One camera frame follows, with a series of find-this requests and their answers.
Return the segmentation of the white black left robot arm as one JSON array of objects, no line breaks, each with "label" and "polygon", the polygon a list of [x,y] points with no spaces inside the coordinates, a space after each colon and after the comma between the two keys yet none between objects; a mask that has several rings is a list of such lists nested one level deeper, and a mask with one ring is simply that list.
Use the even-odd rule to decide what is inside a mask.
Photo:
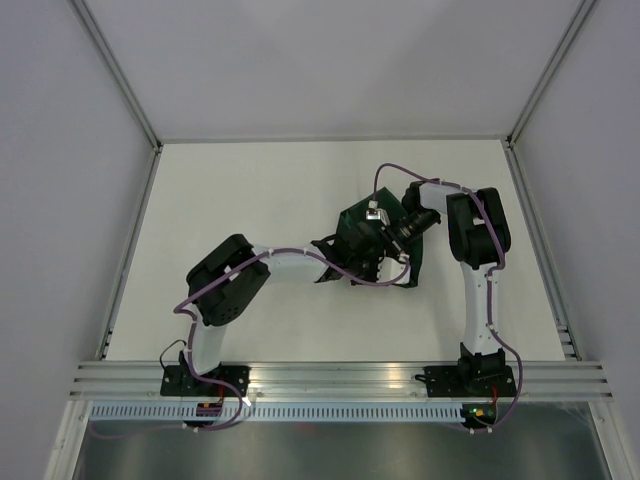
[{"label": "white black left robot arm", "polygon": [[218,396],[236,389],[238,375],[225,375],[221,353],[228,325],[244,313],[265,286],[276,283],[325,283],[349,275],[377,283],[384,246],[364,223],[338,231],[303,247],[269,249],[244,235],[228,237],[187,274],[188,303],[182,307],[195,321],[179,363],[163,368],[160,394]]}]

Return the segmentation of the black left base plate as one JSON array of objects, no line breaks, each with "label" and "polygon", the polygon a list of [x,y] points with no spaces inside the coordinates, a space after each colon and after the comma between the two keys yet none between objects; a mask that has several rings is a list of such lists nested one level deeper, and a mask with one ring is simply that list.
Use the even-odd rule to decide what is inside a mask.
[{"label": "black left base plate", "polygon": [[246,395],[250,379],[247,365],[221,364],[212,372],[204,374],[208,382],[196,379],[186,364],[164,368],[160,386],[163,397],[233,397],[237,391]]}]

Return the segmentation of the aluminium frame rail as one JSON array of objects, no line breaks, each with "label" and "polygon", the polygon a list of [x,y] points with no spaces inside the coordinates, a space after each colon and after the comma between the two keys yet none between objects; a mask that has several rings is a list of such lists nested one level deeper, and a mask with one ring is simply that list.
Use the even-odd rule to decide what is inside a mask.
[{"label": "aluminium frame rail", "polygon": [[[421,401],[424,384],[415,376],[436,362],[253,362],[248,395],[267,402]],[[70,400],[160,399],[164,370],[157,362],[87,361],[73,373]],[[600,363],[527,361],[523,402],[611,401],[613,392]]]}]

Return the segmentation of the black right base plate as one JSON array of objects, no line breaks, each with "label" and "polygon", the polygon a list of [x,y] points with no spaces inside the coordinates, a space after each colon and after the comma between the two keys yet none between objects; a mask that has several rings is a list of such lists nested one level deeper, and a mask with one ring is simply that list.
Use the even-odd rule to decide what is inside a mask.
[{"label": "black right base plate", "polygon": [[512,398],[517,392],[513,371],[480,378],[464,378],[456,366],[425,366],[417,375],[425,385],[428,398]]}]

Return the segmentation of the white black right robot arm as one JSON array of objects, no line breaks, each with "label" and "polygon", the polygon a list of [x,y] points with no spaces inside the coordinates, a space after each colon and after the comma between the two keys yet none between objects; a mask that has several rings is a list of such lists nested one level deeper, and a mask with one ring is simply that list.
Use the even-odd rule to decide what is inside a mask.
[{"label": "white black right robot arm", "polygon": [[402,200],[408,214],[384,223],[387,251],[400,262],[422,234],[446,218],[448,242],[464,279],[465,329],[455,364],[426,366],[416,376],[430,398],[513,397],[510,348],[498,333],[498,285],[511,235],[498,191],[477,191],[452,183],[414,182]]}]

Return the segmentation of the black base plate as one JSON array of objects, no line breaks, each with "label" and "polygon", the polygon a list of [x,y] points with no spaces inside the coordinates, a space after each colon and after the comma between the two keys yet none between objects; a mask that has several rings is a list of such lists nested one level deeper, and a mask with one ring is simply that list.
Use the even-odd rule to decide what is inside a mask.
[{"label": "black base plate", "polygon": [[512,398],[517,392],[513,371],[480,378],[464,378],[456,366],[425,366],[417,375],[425,385],[428,398]]},{"label": "black base plate", "polygon": [[233,397],[237,391],[246,395],[250,379],[247,365],[221,364],[212,372],[204,374],[208,382],[196,379],[186,364],[164,368],[160,386],[163,397]]}]

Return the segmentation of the green cloth napkin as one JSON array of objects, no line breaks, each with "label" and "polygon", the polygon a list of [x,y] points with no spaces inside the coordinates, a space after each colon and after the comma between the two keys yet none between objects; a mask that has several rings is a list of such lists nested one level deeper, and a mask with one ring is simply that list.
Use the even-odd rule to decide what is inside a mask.
[{"label": "green cloth napkin", "polygon": [[[367,221],[365,219],[365,211],[368,206],[369,198],[365,198],[356,204],[346,208],[341,211],[338,217],[338,226],[353,226],[358,222],[369,222],[371,226],[374,228],[376,233],[379,235],[379,238],[382,243],[383,251],[384,244],[383,239],[381,237],[381,228],[385,225],[382,225],[377,221]],[[396,197],[388,188],[382,187],[377,191],[376,201],[379,202],[379,206],[384,208],[389,216],[390,223],[394,220],[400,219],[406,215],[409,215],[417,210],[422,210],[422,207],[411,207],[408,205],[408,202],[404,199],[400,199]],[[415,288],[419,284],[419,274],[421,270],[422,260],[423,260],[423,251],[422,255],[415,255],[411,258],[408,257],[410,271],[405,275],[398,283],[398,285],[402,288]],[[389,281],[397,276],[396,273],[392,273],[388,267],[382,265],[382,262],[388,257],[385,253],[382,254],[382,258],[378,265],[378,281],[379,283]]]}]

